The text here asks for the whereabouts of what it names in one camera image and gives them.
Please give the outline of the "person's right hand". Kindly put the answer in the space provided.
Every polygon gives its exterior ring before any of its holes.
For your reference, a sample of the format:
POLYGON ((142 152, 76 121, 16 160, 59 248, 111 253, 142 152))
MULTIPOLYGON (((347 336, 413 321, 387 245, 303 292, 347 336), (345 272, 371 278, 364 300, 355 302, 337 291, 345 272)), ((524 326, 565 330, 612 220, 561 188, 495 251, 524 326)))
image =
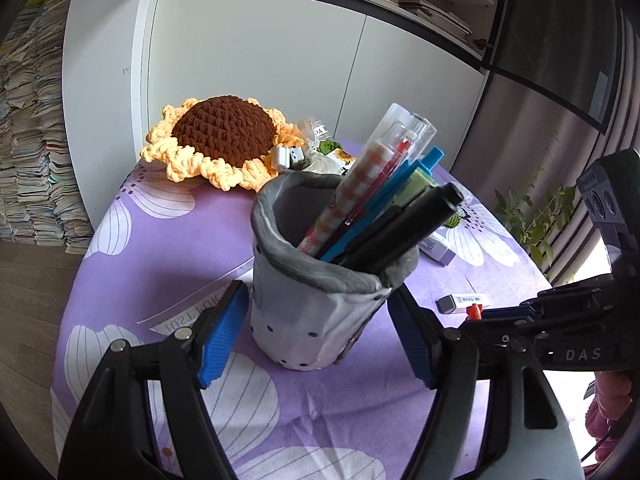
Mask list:
POLYGON ((598 442, 608 433, 610 422, 616 422, 631 404, 629 372, 595 372, 594 398, 585 417, 585 426, 598 442))

